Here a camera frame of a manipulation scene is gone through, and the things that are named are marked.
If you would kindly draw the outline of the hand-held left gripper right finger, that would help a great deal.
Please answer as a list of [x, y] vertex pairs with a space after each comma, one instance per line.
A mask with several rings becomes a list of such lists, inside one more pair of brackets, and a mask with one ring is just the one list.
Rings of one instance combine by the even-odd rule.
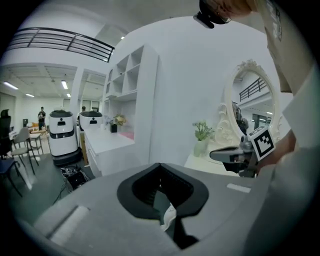
[[206, 185], [178, 165], [160, 164], [160, 186], [176, 209], [177, 216], [196, 216], [209, 199]]

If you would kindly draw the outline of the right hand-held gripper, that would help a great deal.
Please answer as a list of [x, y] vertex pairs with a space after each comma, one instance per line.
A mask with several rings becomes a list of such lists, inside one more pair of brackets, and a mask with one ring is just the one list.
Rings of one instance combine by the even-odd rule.
[[254, 178], [261, 160], [275, 150], [274, 139], [267, 126], [260, 126], [241, 138], [239, 147], [228, 146], [209, 153], [212, 160], [223, 163], [227, 172]]

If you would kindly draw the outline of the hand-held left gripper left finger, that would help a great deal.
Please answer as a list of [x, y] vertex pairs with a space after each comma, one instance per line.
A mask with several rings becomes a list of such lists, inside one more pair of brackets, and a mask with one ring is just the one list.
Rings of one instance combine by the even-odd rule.
[[160, 212], [154, 208], [160, 187], [160, 167], [155, 163], [123, 180], [117, 188], [117, 199], [134, 217], [159, 220]]

